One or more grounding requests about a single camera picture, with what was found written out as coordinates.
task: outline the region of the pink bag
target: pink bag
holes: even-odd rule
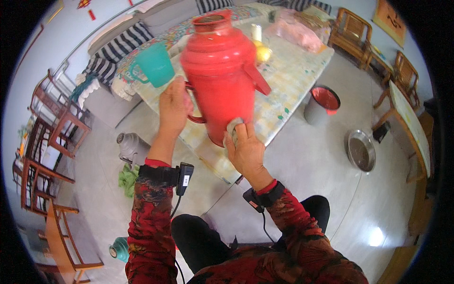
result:
[[[293,17],[294,12],[290,9],[282,9],[277,21],[266,32],[276,34],[291,43],[304,47],[310,52],[318,52],[323,46],[322,41],[311,29]]]

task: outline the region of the cup handle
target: cup handle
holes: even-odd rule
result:
[[[133,65],[131,65],[131,68],[129,68],[129,73],[130,73],[131,77],[132,77],[133,79],[135,79],[135,80],[139,80],[139,81],[142,82],[143,84],[148,83],[150,80],[147,79],[146,81],[144,81],[144,80],[140,79],[139,77],[137,77],[136,75],[134,75],[133,69],[134,69],[134,67],[136,67],[137,65],[138,65],[137,63],[134,63]]]
[[[186,87],[186,89],[194,92],[194,88],[192,87],[192,85],[189,82],[184,82],[184,83],[185,83],[184,86]],[[207,123],[207,120],[203,116],[196,117],[196,116],[188,115],[188,119],[192,122],[199,123],[199,124]]]

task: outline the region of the teal plastic cup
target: teal plastic cup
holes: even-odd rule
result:
[[[133,69],[136,65],[139,65],[148,80],[142,80],[134,74]],[[150,82],[155,88],[170,81],[174,77],[175,71],[170,62],[166,46],[158,42],[138,53],[136,55],[136,63],[131,65],[130,74],[131,77],[144,84]]]

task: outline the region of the red thermos flask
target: red thermos flask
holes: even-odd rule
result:
[[[253,121],[255,90],[268,95],[271,88],[258,72],[255,45],[232,27],[230,10],[196,18],[195,34],[181,53],[180,63],[188,78],[211,141],[223,147],[227,124],[236,117]]]

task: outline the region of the gray tiled floor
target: gray tiled floor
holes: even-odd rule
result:
[[[371,133],[372,122],[385,110],[383,107],[377,112],[372,110],[382,89],[372,73],[359,70],[338,53],[318,83],[338,94],[341,108],[326,125],[314,127],[304,119],[305,100],[268,146],[265,166],[298,199],[319,194],[329,200],[331,216],[326,235],[336,250],[355,261],[368,280],[375,283],[394,248],[404,241],[413,205],[415,185],[405,183],[410,168],[405,154],[408,151],[401,149],[402,144],[406,147],[405,141],[397,143],[394,139],[405,138],[394,130],[381,144],[374,142],[375,169],[369,175],[362,174],[351,166],[345,155],[344,136],[352,129]],[[87,272],[93,283],[127,282],[124,263],[108,253],[108,245],[116,237],[128,234],[132,208],[132,199],[125,197],[117,185],[123,162],[118,159],[115,138],[126,131],[136,132],[150,141],[157,127],[158,116],[146,104],[140,104],[116,129],[94,119],[93,131],[77,152],[75,161],[62,161],[76,183],[61,185],[58,203],[80,209],[86,234],[78,235],[88,239],[84,243],[91,242],[96,247],[105,263],[102,269]],[[195,165],[197,170],[177,214],[207,212],[206,216],[214,222],[226,243],[232,242],[235,235],[240,243],[268,240],[262,230],[262,216],[242,198],[242,193],[249,188],[246,180],[239,185],[227,185],[181,141],[177,143],[173,163],[180,161]],[[266,226],[274,239],[280,237],[269,215]],[[377,228],[382,234],[378,237]],[[179,253],[177,260],[188,281],[191,271]]]

